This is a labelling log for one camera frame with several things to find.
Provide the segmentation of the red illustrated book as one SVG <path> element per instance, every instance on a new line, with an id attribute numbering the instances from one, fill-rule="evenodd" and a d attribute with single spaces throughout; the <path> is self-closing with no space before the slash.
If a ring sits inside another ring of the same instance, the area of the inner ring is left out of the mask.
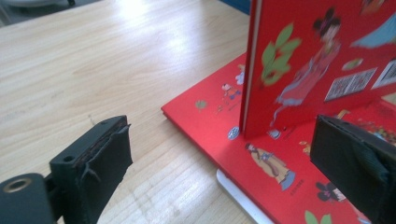
<path id="1" fill-rule="evenodd" d="M 396 0 L 251 0 L 245 137 L 394 92 Z"/>
<path id="2" fill-rule="evenodd" d="M 238 126 L 239 56 L 163 106 L 162 111 L 275 224 L 365 224 L 310 161 L 316 120 L 247 140 Z"/>

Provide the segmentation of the white book with green leaf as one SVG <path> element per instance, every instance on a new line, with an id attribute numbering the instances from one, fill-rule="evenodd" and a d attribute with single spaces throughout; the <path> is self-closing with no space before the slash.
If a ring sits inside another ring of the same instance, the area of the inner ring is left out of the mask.
<path id="1" fill-rule="evenodd" d="M 220 169 L 216 171 L 218 183 L 256 224 L 275 224 L 249 197 Z"/>

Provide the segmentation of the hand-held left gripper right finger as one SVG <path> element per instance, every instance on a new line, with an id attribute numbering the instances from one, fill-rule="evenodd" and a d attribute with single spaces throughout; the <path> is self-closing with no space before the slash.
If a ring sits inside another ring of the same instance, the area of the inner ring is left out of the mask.
<path id="1" fill-rule="evenodd" d="M 396 224 L 396 146 L 319 115 L 310 160 L 373 224 Z"/>

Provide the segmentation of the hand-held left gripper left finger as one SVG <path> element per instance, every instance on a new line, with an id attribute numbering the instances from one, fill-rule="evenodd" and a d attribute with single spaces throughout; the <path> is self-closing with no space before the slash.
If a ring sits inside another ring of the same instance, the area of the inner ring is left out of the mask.
<path id="1" fill-rule="evenodd" d="M 133 163 L 126 116 L 105 119 L 49 162 L 65 224 L 96 224 Z"/>

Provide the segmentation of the blue plastic file rack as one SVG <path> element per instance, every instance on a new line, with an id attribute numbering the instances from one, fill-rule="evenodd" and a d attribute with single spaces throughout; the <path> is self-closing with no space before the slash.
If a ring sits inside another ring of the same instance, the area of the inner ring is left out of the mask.
<path id="1" fill-rule="evenodd" d="M 220 1 L 247 15 L 250 13 L 251 0 L 220 0 Z"/>

